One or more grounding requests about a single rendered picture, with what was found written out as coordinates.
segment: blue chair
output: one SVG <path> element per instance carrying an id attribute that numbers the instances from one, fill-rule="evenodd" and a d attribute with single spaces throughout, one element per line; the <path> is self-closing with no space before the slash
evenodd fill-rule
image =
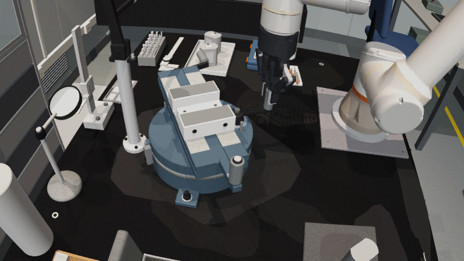
<path id="1" fill-rule="evenodd" d="M 365 27 L 365 33 L 369 41 L 369 30 L 372 26 L 374 28 L 374 31 L 371 32 L 372 41 L 391 45 L 402 51 L 406 55 L 406 58 L 408 58 L 419 44 L 412 36 L 388 30 L 390 27 L 392 6 L 393 0 L 372 0 L 369 7 L 371 25 Z"/>

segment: round mirror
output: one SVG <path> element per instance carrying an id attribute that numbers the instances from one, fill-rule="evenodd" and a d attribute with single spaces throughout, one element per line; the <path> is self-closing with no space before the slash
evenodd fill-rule
<path id="1" fill-rule="evenodd" d="M 57 113 L 55 119 L 68 119 L 78 111 L 82 103 L 82 95 L 77 87 L 62 86 L 55 91 L 48 101 L 50 114 Z"/>

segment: table leg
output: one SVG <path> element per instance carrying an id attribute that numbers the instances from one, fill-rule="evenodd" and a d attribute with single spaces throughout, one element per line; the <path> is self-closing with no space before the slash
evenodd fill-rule
<path id="1" fill-rule="evenodd" d="M 432 110 L 432 114 L 427 120 L 427 123 L 422 130 L 422 132 L 419 135 L 419 138 L 416 141 L 416 144 L 414 145 L 416 147 L 416 150 L 422 150 L 424 146 L 426 145 L 428 138 L 430 138 L 430 135 L 435 131 L 438 125 L 439 119 L 436 117 L 437 113 L 439 111 L 443 111 L 445 107 L 448 104 L 449 99 L 451 96 L 453 96 L 453 92 L 456 89 L 456 86 L 458 85 L 459 80 L 461 79 L 462 73 L 464 69 L 458 68 L 457 66 L 453 67 L 453 70 L 451 71 L 451 82 L 448 82 L 445 84 L 445 87 L 443 88 L 443 91 L 440 94 L 440 97 L 438 98 L 437 104 Z"/>
<path id="2" fill-rule="evenodd" d="M 390 27 L 388 28 L 389 31 L 393 31 L 393 29 L 395 28 L 396 18 L 398 17 L 401 2 L 402 0 L 395 0 L 395 3 L 393 4 L 392 16 L 390 18 Z"/>

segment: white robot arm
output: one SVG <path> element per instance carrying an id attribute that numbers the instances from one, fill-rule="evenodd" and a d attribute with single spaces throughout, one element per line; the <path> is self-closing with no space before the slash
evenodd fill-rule
<path id="1" fill-rule="evenodd" d="M 263 0 L 256 57 L 263 89 L 266 84 L 266 110 L 271 110 L 279 93 L 296 80 L 289 72 L 289 59 L 296 52 L 305 4 L 362 15 L 369 10 L 371 0 Z"/>
<path id="2" fill-rule="evenodd" d="M 464 0 L 460 0 L 408 59 L 360 64 L 375 124 L 391 134 L 416 128 L 432 88 L 463 56 Z"/>

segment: orange ring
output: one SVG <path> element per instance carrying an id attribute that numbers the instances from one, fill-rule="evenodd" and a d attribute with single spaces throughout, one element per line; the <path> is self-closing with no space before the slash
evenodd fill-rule
<path id="1" fill-rule="evenodd" d="M 354 92 L 354 95 L 356 95 L 356 97 L 358 97 L 361 101 L 369 104 L 369 100 L 356 90 L 356 88 L 354 87 L 354 83 L 353 83 L 353 92 Z"/>

